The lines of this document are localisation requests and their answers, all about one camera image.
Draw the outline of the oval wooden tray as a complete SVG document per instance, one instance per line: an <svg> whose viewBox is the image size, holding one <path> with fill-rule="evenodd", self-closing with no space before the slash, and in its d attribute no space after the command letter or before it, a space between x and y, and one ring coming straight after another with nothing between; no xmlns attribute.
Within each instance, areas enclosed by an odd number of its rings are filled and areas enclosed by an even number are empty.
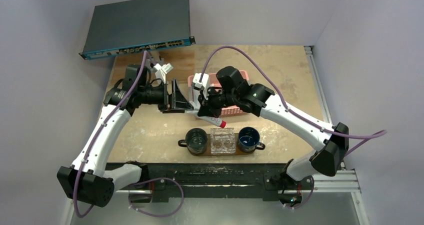
<svg viewBox="0 0 424 225"><path fill-rule="evenodd" d="M234 143L229 144L228 141L222 143L220 146L216 147L218 144L217 141L211 139L211 134L207 134L207 143L205 145L205 151L203 153L194 153L187 148L188 152L196 157L217 157L217 156L247 156L251 155L256 151L262 151L265 148L259 146L257 149L252 151L243 151L238 146L238 136L239 133L234 133Z"/></svg>

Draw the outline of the grey blue network switch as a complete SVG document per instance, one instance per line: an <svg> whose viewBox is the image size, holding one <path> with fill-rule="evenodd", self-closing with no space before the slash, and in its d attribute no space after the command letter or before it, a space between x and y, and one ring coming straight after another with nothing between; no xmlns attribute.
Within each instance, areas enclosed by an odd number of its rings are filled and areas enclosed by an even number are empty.
<svg viewBox="0 0 424 225"><path fill-rule="evenodd" d="M127 0L95 6L79 55L95 60L194 44L190 0Z"/></svg>

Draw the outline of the brown wooden board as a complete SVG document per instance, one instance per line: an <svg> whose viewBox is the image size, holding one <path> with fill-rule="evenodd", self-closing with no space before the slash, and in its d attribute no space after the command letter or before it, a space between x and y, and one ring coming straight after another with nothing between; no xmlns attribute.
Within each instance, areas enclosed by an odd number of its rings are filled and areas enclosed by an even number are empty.
<svg viewBox="0 0 424 225"><path fill-rule="evenodd" d="M162 58L166 64L170 63L173 66L173 69L166 75L168 81L175 78L179 83L186 83L187 78L195 73L195 52L193 50L184 50L182 48L165 49L153 51L152 55L155 60ZM116 57L108 86L113 86L125 76L125 70L128 65L140 65L142 58L142 53Z"/></svg>

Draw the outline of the aluminium frame rail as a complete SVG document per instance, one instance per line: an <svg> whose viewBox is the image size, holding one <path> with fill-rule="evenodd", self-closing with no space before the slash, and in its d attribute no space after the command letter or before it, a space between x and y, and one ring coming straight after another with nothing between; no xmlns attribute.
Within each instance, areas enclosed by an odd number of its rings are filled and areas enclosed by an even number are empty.
<svg viewBox="0 0 424 225"><path fill-rule="evenodd" d="M313 47L304 47L306 58L310 67L310 71L314 80L318 101L321 107L323 120L327 123L332 123L329 107L322 87L321 79L318 74L318 69L313 55ZM322 174L313 175L314 186L313 189L317 193L359 193L360 185L356 172L354 170L347 170L344 163L341 164L341 169L333 177L325 176Z"/></svg>

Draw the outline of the dark grey mug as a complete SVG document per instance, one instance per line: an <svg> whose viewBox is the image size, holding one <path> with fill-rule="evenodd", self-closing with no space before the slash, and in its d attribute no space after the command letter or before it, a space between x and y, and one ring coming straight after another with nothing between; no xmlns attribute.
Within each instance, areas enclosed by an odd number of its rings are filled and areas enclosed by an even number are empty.
<svg viewBox="0 0 424 225"><path fill-rule="evenodd" d="M187 148L189 152L195 155L203 154L207 149L208 136L205 130L201 128L192 128L186 135L185 139L177 142L179 147Z"/></svg>

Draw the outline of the clear glass toothbrush holder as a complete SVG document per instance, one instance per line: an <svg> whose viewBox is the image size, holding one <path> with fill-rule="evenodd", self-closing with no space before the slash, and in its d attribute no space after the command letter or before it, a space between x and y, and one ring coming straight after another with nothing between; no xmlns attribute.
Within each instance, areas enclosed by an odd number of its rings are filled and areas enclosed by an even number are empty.
<svg viewBox="0 0 424 225"><path fill-rule="evenodd" d="M236 153L235 129L212 128L210 130L210 153L212 155L233 155Z"/></svg>

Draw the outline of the dark blue mug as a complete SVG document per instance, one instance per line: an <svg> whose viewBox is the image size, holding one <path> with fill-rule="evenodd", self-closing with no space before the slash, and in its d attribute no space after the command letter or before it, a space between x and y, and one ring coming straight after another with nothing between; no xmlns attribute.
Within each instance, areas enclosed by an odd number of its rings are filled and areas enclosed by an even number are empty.
<svg viewBox="0 0 424 225"><path fill-rule="evenodd" d="M261 142L260 133L253 127L242 128L237 136L237 146L245 153L255 150L264 150L266 145Z"/></svg>

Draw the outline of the black table front rail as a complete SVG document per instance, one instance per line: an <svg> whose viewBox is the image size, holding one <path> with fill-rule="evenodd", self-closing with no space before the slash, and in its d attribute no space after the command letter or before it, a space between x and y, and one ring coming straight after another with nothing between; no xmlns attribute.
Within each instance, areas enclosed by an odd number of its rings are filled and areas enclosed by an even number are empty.
<svg viewBox="0 0 424 225"><path fill-rule="evenodd" d="M264 202L305 201L314 188L313 175L294 181L284 163L142 163L141 175L122 188L137 202L142 194L152 202L170 198L260 199Z"/></svg>

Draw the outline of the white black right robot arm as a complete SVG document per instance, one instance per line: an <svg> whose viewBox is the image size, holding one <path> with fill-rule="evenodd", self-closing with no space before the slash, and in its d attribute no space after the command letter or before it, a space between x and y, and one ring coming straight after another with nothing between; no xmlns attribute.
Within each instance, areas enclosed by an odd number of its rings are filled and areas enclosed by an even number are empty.
<svg viewBox="0 0 424 225"><path fill-rule="evenodd" d="M210 85L208 74L196 73L193 77L192 89L198 93L194 100L200 104L198 116L218 118L223 108L237 106L284 127L312 147L313 152L288 163L280 176L284 187L292 189L314 174L336 175L349 149L347 125L316 120L290 104L283 105L272 89L261 83L250 84L232 66L219 70L216 77L220 87Z"/></svg>

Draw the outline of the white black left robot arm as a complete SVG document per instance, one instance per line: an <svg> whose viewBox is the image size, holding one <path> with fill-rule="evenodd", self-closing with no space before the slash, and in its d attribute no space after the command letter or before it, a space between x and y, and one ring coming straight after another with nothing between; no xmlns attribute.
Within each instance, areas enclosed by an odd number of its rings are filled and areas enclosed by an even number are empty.
<svg viewBox="0 0 424 225"><path fill-rule="evenodd" d="M122 188L132 185L142 190L148 186L147 164L128 161L108 170L108 159L119 134L140 105L157 105L162 113L194 109L175 78L171 81L172 92L168 93L166 75L172 69L169 63L156 64L153 68L127 66L125 77L106 93L100 118L88 142L70 166L62 166L57 172L68 198L103 208Z"/></svg>

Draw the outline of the pink plastic basket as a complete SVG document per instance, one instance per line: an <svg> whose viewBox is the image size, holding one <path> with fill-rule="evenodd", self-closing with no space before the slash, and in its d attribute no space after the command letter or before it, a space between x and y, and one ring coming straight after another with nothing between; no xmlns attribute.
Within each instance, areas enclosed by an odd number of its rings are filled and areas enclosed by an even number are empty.
<svg viewBox="0 0 424 225"><path fill-rule="evenodd" d="M249 106L238 101L237 98L237 92L243 92L249 89L248 79L244 73L235 69L234 71L221 70L217 73L208 73L208 75L210 82L208 88L218 87L231 95L232 106L223 108L219 117L242 113L243 110L239 108L240 106L250 109ZM189 94L191 95L189 102L193 105L194 110L199 111L200 103L198 102L198 96L201 91L192 88L193 77L194 75L188 77Z"/></svg>

